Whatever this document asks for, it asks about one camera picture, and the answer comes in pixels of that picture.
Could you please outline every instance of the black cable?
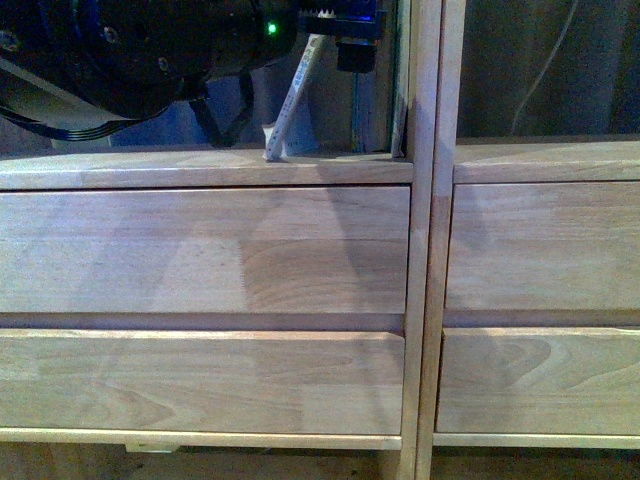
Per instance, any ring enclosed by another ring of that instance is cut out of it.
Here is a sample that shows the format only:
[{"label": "black cable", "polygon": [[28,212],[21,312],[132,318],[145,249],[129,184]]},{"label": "black cable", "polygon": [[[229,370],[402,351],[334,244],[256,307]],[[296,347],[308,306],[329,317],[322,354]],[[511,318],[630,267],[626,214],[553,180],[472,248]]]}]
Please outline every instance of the black cable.
[{"label": "black cable", "polygon": [[189,102],[189,106],[191,110],[193,110],[198,125],[207,137],[207,141],[213,147],[226,148],[238,143],[240,134],[251,121],[255,105],[251,75],[248,73],[241,74],[238,77],[238,83],[240,86],[240,96],[242,97],[244,105],[224,133],[220,131],[218,123],[204,98],[198,98]]},{"label": "black cable", "polygon": [[99,140],[144,121],[120,120],[106,122],[99,127],[89,128],[86,130],[65,130],[61,128],[49,127],[43,123],[36,122],[35,120],[31,120],[27,117],[23,117],[22,115],[12,112],[11,110],[3,106],[0,106],[0,116],[6,118],[14,125],[28,130],[29,132],[50,138],[52,140],[60,140],[64,142]]}]

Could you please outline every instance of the wooden shelf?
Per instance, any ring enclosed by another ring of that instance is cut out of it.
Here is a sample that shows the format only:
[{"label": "wooden shelf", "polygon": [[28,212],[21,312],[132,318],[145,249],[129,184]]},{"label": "wooden shelf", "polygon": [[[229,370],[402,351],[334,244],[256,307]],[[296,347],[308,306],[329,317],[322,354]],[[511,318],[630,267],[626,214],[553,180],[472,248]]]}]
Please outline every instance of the wooden shelf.
[{"label": "wooden shelf", "polygon": [[640,179],[640,142],[458,145],[454,182],[600,182]]},{"label": "wooden shelf", "polygon": [[390,154],[314,152],[267,162],[263,150],[132,150],[0,157],[0,190],[409,184]]}]

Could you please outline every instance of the vertical wooden post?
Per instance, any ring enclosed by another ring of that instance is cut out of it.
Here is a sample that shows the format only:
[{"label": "vertical wooden post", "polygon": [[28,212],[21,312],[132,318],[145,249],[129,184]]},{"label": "vertical wooden post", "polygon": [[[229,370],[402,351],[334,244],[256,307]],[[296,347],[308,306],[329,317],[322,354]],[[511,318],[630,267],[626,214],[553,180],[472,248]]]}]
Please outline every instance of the vertical wooden post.
[{"label": "vertical wooden post", "polygon": [[418,418],[416,478],[420,480],[428,479],[431,473],[449,255],[465,7],[465,0],[444,0],[442,7],[425,332]]}]

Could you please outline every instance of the wooden floor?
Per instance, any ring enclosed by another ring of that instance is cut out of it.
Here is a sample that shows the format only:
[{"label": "wooden floor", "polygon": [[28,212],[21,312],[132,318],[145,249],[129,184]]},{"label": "wooden floor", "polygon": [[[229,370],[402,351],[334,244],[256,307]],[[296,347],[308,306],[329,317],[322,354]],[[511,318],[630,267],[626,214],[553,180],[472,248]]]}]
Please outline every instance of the wooden floor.
[{"label": "wooden floor", "polygon": [[[129,454],[122,480],[379,480],[373,456]],[[640,453],[440,449],[433,480],[638,480]]]}]

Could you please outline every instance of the light wood furniture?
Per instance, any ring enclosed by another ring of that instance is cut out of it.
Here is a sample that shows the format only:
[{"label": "light wood furniture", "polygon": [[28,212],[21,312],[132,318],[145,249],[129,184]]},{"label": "light wood furniture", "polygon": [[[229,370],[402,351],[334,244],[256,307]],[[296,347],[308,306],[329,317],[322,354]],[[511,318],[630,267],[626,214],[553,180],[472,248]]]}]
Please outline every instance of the light wood furniture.
[{"label": "light wood furniture", "polygon": [[640,143],[456,145],[443,7],[417,478],[439,446],[639,448]]},{"label": "light wood furniture", "polygon": [[1,440],[375,449],[413,478],[411,163],[120,151],[0,177]]}]

